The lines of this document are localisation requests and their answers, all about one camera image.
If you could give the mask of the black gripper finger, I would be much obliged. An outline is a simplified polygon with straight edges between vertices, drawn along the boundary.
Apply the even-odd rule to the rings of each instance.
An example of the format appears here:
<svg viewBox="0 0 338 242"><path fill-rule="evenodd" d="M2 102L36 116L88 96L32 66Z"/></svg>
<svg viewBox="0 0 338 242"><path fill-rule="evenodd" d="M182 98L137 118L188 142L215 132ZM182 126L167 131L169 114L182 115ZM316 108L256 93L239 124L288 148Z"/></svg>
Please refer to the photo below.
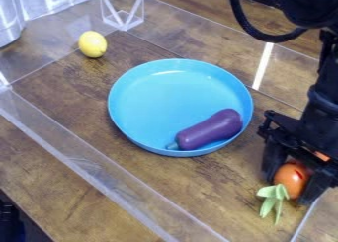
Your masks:
<svg viewBox="0 0 338 242"><path fill-rule="evenodd" d="M278 168L286 160L286 148L272 139L266 141L262 161L262 173L266 181L271 183Z"/></svg>
<svg viewBox="0 0 338 242"><path fill-rule="evenodd" d="M320 197L328 188L338 186L338 169L326 168L318 170L310 176L304 190L296 200L298 204L310 205Z"/></svg>

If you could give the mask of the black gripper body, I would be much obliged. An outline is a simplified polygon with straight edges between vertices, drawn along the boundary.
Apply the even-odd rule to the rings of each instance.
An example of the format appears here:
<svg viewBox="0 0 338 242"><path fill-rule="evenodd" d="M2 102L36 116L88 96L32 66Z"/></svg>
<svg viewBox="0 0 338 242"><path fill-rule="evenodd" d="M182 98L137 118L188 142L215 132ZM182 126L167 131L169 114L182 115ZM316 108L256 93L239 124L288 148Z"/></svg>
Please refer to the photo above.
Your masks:
<svg viewBox="0 0 338 242"><path fill-rule="evenodd" d="M264 111L266 120L258 135L264 141L272 138L286 148L286 155L294 155L312 168L324 163L338 165L338 102L314 86L307 97L299 119Z"/></svg>

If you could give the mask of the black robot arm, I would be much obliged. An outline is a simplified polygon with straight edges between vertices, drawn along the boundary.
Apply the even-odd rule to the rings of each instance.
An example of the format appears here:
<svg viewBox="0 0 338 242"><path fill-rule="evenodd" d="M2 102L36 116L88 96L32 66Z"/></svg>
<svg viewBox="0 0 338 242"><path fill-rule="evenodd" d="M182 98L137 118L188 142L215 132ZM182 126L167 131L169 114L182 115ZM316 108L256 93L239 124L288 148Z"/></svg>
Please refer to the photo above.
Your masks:
<svg viewBox="0 0 338 242"><path fill-rule="evenodd" d="M276 0L292 23L319 31L318 78L307 91L299 119L264 112L259 136L266 141L262 171L267 181L288 156L312 170L299 204L312 203L338 186L338 0Z"/></svg>

